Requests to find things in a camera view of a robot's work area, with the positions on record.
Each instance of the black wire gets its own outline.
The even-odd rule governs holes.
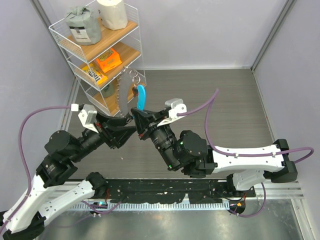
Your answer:
[[[235,199],[235,200],[232,200],[232,199],[230,199],[230,198],[227,198],[227,197],[225,197],[225,196],[223,196],[221,193],[219,193],[219,192],[217,192],[217,191],[215,191],[215,193],[216,194],[219,194],[221,197],[223,197],[224,199],[227,199],[227,200],[229,200],[229,201],[234,201],[234,202],[239,202],[239,201],[241,201],[244,197],[242,196],[240,199]]]

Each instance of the wooden shelf board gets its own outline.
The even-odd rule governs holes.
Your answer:
[[[127,66],[133,60],[140,56],[139,51],[135,50],[134,48],[128,45],[125,45],[122,42],[118,42],[117,44],[115,44],[113,46],[113,49],[120,55],[122,63],[119,66],[116,66],[115,68],[105,73],[105,75],[107,76],[107,80],[99,84],[100,89],[107,85],[119,72],[123,70],[125,66]],[[79,68],[82,69],[85,65],[87,64],[83,63],[79,66]]]
[[[138,26],[137,23],[133,21],[128,21],[128,24],[126,25],[125,28],[122,28],[119,30],[110,30],[102,25],[102,20],[100,17],[98,17],[98,22],[101,29],[101,40],[96,44],[89,45],[89,46],[79,45],[82,48],[82,51],[88,62],[93,60],[104,50],[108,49],[113,43],[121,39],[123,36],[125,36],[127,33],[129,33],[131,30],[135,29]],[[67,38],[70,41],[77,44],[72,35],[68,36]]]
[[[99,103],[101,103],[103,106],[105,106],[105,102],[107,104],[107,108],[109,109],[110,113],[112,116],[114,116],[120,109],[119,109],[119,105],[117,103],[117,84],[118,81],[112,81],[113,87],[115,89],[114,94],[109,96],[109,97],[105,97],[103,100],[103,96],[98,92],[96,95],[93,96],[93,98],[95,100],[97,100]],[[132,91],[129,91],[128,93],[128,102],[134,98],[134,93]]]

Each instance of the orange package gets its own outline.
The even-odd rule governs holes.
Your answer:
[[[113,48],[101,54],[94,61],[104,73],[122,64],[119,54]]]

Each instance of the gray wall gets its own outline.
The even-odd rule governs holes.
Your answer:
[[[0,211],[27,188],[18,149],[18,131],[30,112],[66,104],[73,81],[29,0],[1,3],[0,15]],[[39,113],[25,125],[23,149],[33,175],[45,156],[44,144],[62,119],[61,110]]]
[[[40,0],[50,20],[90,0]],[[251,67],[286,0],[124,0],[138,8],[147,69]]]
[[[320,226],[320,1],[298,0],[256,70],[277,138],[315,153],[297,164],[298,180]],[[301,154],[291,154],[294,160]]]

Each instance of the white metal shelf frame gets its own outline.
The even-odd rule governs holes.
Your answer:
[[[88,7],[90,7],[95,16],[99,17],[99,10],[98,10],[98,3],[96,0],[90,2],[87,4]],[[131,60],[129,63],[126,64],[126,67],[129,67],[133,62],[135,62],[137,59],[141,57],[142,64],[144,62],[143,60],[143,54],[142,54],[142,42],[141,42],[141,32],[140,32],[140,22],[139,22],[139,14],[138,9],[128,5],[125,3],[125,11],[127,15],[127,19],[129,21],[132,21],[134,23],[137,23],[137,26],[131,29],[129,32],[127,32],[125,35],[123,35],[121,38],[114,41],[111,45],[107,46],[106,49],[99,52],[95,57],[91,59],[87,59],[86,55],[81,48],[80,45],[76,44],[75,42],[68,39],[69,36],[72,35],[70,28],[65,22],[65,19],[61,19],[60,21],[52,24],[49,27],[49,31],[51,32],[55,42],[59,46],[63,56],[67,60],[71,70],[73,71],[74,75],[76,76],[76,79],[79,81],[81,87],[83,90],[85,90],[82,86],[82,81],[85,81],[87,84],[90,85],[90,88],[88,90],[85,90],[85,93],[91,103],[93,103],[95,106],[97,106],[101,111],[103,111],[107,115],[111,115],[111,111],[108,108],[108,104],[105,101],[105,98],[102,95],[102,90],[109,85],[114,79],[116,79],[119,74],[121,74],[121,71],[119,71],[116,75],[114,75],[107,84],[103,86],[99,86],[98,83],[95,81],[93,77],[91,77],[88,73],[84,72],[79,66],[79,64],[76,64],[74,61],[72,61],[72,57],[76,57],[81,62],[87,64],[88,68],[91,70],[90,63],[94,61],[98,56],[112,48],[115,44],[122,42],[123,44],[135,49],[136,51],[140,52],[140,54],[135,57],[133,60]],[[146,77],[145,77],[145,71],[140,73],[141,81],[146,85]],[[93,93],[100,94],[101,97],[99,99],[102,100],[102,102],[97,101],[97,99],[94,98]]]

